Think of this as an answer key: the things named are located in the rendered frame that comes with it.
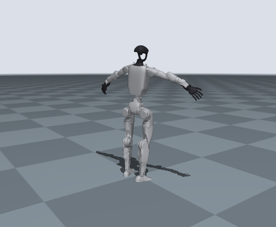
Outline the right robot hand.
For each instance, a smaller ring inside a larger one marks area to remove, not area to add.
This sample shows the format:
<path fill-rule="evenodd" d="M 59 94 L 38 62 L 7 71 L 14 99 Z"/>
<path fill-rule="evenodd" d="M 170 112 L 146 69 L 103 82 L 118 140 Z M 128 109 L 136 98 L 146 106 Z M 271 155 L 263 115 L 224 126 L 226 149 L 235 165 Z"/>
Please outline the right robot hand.
<path fill-rule="evenodd" d="M 188 83 L 189 84 L 189 83 Z M 202 98 L 201 96 L 200 96 L 200 94 L 203 96 L 203 94 L 200 92 L 202 89 L 200 89 L 200 88 L 198 88 L 198 87 L 192 87 L 190 84 L 185 88 L 184 86 L 183 86 L 183 88 L 185 89 L 185 90 L 187 90 L 189 93 L 190 93 L 190 95 L 192 95 L 193 97 L 194 97 L 194 99 L 197 101 L 197 99 L 195 98 L 195 96 L 198 98 L 198 100 L 199 100 L 199 97 L 200 98 Z M 200 91 L 198 91 L 197 89 L 199 89 Z M 199 93 L 197 93 L 197 92 L 199 92 Z M 199 96 L 197 96 L 196 94 Z M 194 96 L 194 95 L 195 96 Z"/>

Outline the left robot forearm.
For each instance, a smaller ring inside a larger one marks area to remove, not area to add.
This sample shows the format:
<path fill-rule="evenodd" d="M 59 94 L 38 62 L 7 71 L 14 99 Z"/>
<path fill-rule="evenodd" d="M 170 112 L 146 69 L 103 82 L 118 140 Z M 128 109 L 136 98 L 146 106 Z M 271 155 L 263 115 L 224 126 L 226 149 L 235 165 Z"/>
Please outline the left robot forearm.
<path fill-rule="evenodd" d="M 115 71 L 111 76 L 107 77 L 107 80 L 105 81 L 106 85 L 108 83 L 111 83 L 113 80 L 116 80 L 117 79 L 116 76 L 117 76 L 117 71 Z"/>

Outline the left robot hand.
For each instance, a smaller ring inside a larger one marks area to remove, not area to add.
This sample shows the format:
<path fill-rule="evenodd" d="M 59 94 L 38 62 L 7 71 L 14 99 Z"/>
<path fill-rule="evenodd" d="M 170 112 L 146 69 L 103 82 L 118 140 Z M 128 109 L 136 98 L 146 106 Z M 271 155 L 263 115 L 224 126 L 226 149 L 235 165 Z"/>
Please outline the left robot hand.
<path fill-rule="evenodd" d="M 107 85 L 106 85 L 106 83 L 102 84 L 101 90 L 103 91 L 104 94 L 106 94 L 105 91 L 107 90 L 107 87 L 108 87 L 109 85 L 110 85 L 110 83 L 108 83 Z"/>

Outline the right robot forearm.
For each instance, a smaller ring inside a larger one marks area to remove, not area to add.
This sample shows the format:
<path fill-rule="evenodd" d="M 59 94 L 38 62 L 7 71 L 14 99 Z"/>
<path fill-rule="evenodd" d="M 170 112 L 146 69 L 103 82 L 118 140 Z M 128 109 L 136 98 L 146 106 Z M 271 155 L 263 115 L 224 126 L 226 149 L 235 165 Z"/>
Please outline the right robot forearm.
<path fill-rule="evenodd" d="M 173 75 L 171 72 L 167 72 L 166 77 L 173 83 L 180 84 L 180 86 L 184 86 L 185 88 L 189 85 L 184 79 L 181 79 L 176 75 Z"/>

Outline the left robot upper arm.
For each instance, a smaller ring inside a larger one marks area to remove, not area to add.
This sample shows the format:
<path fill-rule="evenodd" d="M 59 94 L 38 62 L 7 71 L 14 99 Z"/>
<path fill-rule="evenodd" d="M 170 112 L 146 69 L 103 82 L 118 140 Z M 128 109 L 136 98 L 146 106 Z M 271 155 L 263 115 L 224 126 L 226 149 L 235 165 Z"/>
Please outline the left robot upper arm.
<path fill-rule="evenodd" d="M 117 76 L 116 78 L 120 78 L 121 76 L 125 75 L 126 73 L 128 73 L 128 69 L 129 69 L 130 65 L 124 66 L 121 70 L 117 71 Z"/>

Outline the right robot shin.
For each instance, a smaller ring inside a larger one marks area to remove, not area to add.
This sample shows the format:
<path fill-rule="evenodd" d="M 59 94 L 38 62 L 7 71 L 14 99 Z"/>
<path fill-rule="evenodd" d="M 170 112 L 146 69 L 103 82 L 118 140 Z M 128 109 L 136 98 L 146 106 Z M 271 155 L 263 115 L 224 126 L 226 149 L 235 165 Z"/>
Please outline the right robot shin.
<path fill-rule="evenodd" d="M 141 175 L 141 177 L 145 177 L 148 157 L 149 157 L 149 145 L 147 142 L 144 141 L 141 143 L 141 150 L 138 151 L 139 175 Z"/>

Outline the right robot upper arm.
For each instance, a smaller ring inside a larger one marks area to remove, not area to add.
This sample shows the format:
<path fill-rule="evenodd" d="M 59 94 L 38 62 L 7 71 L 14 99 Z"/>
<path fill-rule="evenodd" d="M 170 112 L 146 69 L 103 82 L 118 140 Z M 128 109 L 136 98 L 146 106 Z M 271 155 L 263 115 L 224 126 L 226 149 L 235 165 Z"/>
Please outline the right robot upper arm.
<path fill-rule="evenodd" d="M 155 76 L 161 79 L 169 80 L 164 72 L 157 70 L 156 68 L 147 67 L 146 72 L 149 77 Z"/>

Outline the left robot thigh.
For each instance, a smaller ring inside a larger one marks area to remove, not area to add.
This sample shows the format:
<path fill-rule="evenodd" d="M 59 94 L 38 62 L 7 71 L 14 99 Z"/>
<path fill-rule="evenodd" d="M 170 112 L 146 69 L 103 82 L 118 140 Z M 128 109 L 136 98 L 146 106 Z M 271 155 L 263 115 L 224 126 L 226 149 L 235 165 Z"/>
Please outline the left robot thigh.
<path fill-rule="evenodd" d="M 124 125 L 125 125 L 125 140 L 124 145 L 129 147 L 133 144 L 133 129 L 135 117 L 134 114 L 129 113 L 129 106 L 122 109 L 122 115 L 125 117 Z"/>

